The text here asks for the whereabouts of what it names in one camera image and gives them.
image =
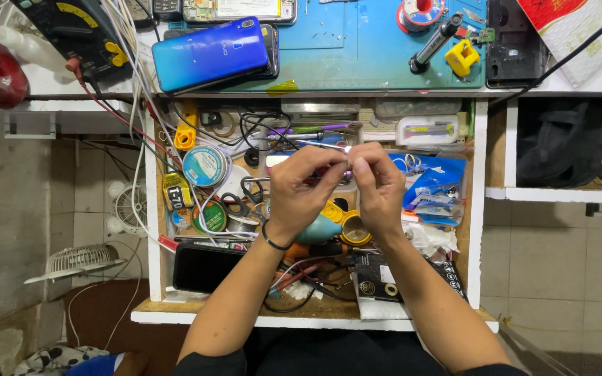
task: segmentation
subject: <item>electric fan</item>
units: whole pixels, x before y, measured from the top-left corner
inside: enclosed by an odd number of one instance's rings
[[[113,197],[113,204],[110,207],[112,217],[106,220],[108,231],[120,234],[128,232],[130,234],[146,237],[147,233],[143,226],[148,224],[148,205],[145,194],[145,184],[133,182],[123,183],[121,181],[112,181],[106,187],[108,195]]]
[[[118,250],[112,245],[97,244],[66,248],[50,256],[43,276],[29,278],[25,283],[56,280],[90,270],[108,268],[126,261],[120,258]]]

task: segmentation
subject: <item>bracelet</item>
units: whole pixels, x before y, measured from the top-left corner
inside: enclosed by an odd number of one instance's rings
[[[294,244],[294,242],[290,243],[288,246],[286,247],[281,247],[278,244],[275,244],[271,241],[271,239],[268,238],[268,236],[266,235],[266,224],[264,224],[262,226],[262,236],[263,239],[268,243],[268,245],[271,245],[273,248],[280,250],[280,251],[287,251],[292,247],[292,244]]]

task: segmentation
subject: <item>black sleeve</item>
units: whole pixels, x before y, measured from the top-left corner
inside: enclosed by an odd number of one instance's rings
[[[173,376],[244,376],[246,368],[246,355],[242,349],[223,357],[192,353],[176,365]]]
[[[459,372],[461,376],[528,376],[519,368],[507,364],[491,364]]]

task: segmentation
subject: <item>blue smartphone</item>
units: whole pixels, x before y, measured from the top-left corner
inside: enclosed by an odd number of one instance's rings
[[[153,45],[153,59],[159,87],[164,92],[197,89],[269,66],[256,17],[157,42]]]

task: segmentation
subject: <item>white plastic bottle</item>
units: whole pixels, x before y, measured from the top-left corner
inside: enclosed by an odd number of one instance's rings
[[[12,49],[24,60],[75,80],[76,76],[64,68],[66,60],[50,43],[31,34],[0,26],[0,44]]]

